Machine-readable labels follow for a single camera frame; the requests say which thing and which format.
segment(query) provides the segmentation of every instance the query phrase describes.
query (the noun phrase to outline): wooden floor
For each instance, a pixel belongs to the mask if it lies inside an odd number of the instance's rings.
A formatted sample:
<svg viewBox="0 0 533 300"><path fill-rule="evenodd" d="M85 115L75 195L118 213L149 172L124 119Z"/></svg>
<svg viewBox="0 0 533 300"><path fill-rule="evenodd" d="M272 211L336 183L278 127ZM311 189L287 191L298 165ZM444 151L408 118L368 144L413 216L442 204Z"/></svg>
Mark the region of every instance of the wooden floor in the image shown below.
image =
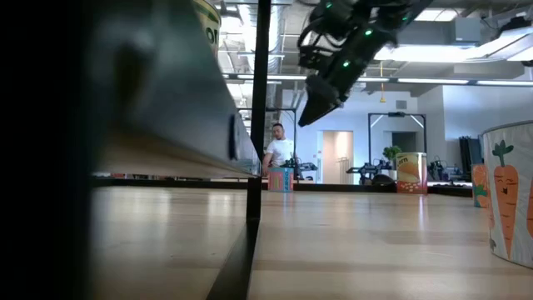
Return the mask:
<svg viewBox="0 0 533 300"><path fill-rule="evenodd" d="M97 299L205 299L246 192L95 193ZM250 299L533 299L533 270L491 255L467 198L265 192Z"/></svg>

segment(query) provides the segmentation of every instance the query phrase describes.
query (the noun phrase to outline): green plant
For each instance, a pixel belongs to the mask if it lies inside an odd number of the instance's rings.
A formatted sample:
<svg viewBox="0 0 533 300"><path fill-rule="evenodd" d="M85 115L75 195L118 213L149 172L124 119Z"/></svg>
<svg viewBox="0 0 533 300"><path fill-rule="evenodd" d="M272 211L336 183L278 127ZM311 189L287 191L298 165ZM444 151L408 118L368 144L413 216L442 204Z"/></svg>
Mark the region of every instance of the green plant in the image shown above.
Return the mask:
<svg viewBox="0 0 533 300"><path fill-rule="evenodd" d="M398 146L385 147L383 149L383 156L391 163L394 162L394 158L396 158L398 153L401 153L401 148Z"/></svg>

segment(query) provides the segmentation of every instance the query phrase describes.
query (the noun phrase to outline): doorway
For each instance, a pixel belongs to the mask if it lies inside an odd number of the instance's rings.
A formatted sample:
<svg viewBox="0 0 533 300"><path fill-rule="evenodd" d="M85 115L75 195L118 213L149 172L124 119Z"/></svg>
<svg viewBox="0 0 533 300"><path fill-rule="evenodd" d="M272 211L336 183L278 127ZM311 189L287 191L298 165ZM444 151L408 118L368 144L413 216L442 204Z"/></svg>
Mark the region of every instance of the doorway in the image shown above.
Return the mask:
<svg viewBox="0 0 533 300"><path fill-rule="evenodd" d="M353 164L353 132L324 131L322 136L322 182L353 184L353 175L346 174Z"/></svg>
<svg viewBox="0 0 533 300"><path fill-rule="evenodd" d="M394 132L392 133L392 145L400 147L403 153L415 153L416 132Z"/></svg>

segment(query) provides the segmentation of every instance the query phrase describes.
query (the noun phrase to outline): potted plant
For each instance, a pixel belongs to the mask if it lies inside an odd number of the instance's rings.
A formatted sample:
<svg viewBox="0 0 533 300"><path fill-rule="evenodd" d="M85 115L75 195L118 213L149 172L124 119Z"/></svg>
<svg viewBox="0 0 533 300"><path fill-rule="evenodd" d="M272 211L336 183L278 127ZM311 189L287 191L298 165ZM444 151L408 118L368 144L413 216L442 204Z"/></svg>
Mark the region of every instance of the potted plant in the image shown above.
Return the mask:
<svg viewBox="0 0 533 300"><path fill-rule="evenodd" d="M396 180L397 179L397 173L396 173L396 155L398 153L401 153L401 148L398 146L392 146L392 147L385 147L383 149L383 156L388 159L389 163L391 163L392 170L387 170L390 178Z"/></svg>

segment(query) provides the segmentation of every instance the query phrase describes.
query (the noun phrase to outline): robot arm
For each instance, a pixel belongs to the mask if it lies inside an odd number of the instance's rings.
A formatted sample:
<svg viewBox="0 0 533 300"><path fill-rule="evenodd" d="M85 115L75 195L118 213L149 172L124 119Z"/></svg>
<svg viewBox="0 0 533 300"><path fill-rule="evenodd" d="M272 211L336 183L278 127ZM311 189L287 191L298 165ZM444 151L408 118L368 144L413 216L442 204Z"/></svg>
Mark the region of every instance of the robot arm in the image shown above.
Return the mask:
<svg viewBox="0 0 533 300"><path fill-rule="evenodd" d="M396 45L396 35L431 1L321 0L298 39L299 65L317 71L306 79L307 103L298 124L309 125L340 107L376 53L388 43ZM374 8L377 15L372 20ZM315 41L302 45L311 32ZM322 37L331 48L316 45Z"/></svg>

